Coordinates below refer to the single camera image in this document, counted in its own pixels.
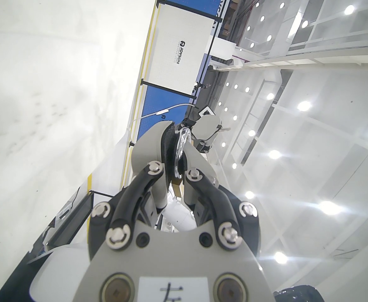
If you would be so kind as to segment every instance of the ceiling light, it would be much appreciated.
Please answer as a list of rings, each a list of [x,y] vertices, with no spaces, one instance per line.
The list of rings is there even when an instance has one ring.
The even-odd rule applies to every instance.
[[[255,194],[252,191],[247,191],[245,193],[245,197],[247,197],[248,199],[253,199],[255,197]]]
[[[354,11],[354,6],[351,4],[349,5],[345,10],[344,10],[344,14],[345,15],[350,15],[352,14]]]
[[[282,155],[280,154],[280,152],[278,150],[272,150],[269,152],[269,158],[271,159],[277,159],[280,158]]]
[[[284,253],[281,253],[280,251],[275,253],[275,261],[279,264],[286,264],[287,260],[288,257]]]
[[[319,204],[318,207],[323,213],[327,215],[335,215],[335,214],[338,214],[342,210],[342,208],[339,205],[329,202],[328,200]]]
[[[311,108],[311,103],[310,102],[300,102],[298,105],[297,105],[297,109],[302,111],[302,112],[306,112],[308,111],[310,108]]]

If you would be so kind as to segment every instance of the white surface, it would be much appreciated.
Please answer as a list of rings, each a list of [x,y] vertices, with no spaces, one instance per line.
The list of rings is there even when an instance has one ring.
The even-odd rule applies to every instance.
[[[161,4],[159,9],[150,72],[145,80],[191,94],[213,20],[168,5]]]
[[[171,284],[171,288],[168,299],[166,299],[166,288],[169,283]],[[182,302],[209,301],[208,278],[139,278],[138,302],[172,301],[173,299]]]
[[[86,242],[54,249],[30,285],[31,298],[35,302],[71,302],[89,264]]]
[[[0,287],[125,133],[154,1],[0,0]]]

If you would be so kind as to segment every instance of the yellow line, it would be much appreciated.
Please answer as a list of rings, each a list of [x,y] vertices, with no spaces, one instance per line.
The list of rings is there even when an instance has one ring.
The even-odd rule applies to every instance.
[[[156,26],[157,26],[158,15],[159,15],[159,9],[156,8],[156,5],[153,7],[153,12],[152,12],[152,17],[151,17],[151,24],[149,26],[148,37],[146,39],[145,50],[144,50],[144,52],[145,52],[145,55],[144,56],[146,58],[146,56],[147,56],[147,50],[148,50],[148,45],[149,45],[150,34],[151,34],[151,30],[152,30],[151,25],[152,25],[152,22],[153,22],[153,18],[155,16],[155,10],[156,9],[157,9],[157,16],[156,16],[156,21],[155,21],[155,30],[153,31],[151,45],[150,45],[150,48],[149,48],[149,57],[148,57],[148,60],[146,62],[145,73],[143,73],[144,66],[142,66],[142,68],[141,68],[141,71],[140,71],[141,77],[140,77],[140,79],[143,78],[143,76],[147,74],[147,72],[148,72],[148,66],[149,66],[149,60],[151,59],[153,39],[155,38]],[[138,87],[138,91],[136,93],[134,112],[136,111],[136,108],[138,107],[138,105],[140,105],[140,103],[142,101],[142,95],[143,95],[143,91],[141,91],[140,86],[139,86]],[[138,123],[138,121],[140,121],[140,120],[134,121],[131,130],[135,130],[136,129],[136,124]],[[128,164],[127,163],[129,163],[131,161],[131,155],[132,155],[132,150],[128,147],[127,148],[127,151],[125,153],[125,162],[124,162],[124,170],[123,170],[124,175],[122,176],[122,179],[121,179],[120,188],[122,188],[122,186],[125,185],[125,182],[126,182],[126,180],[128,178]]]

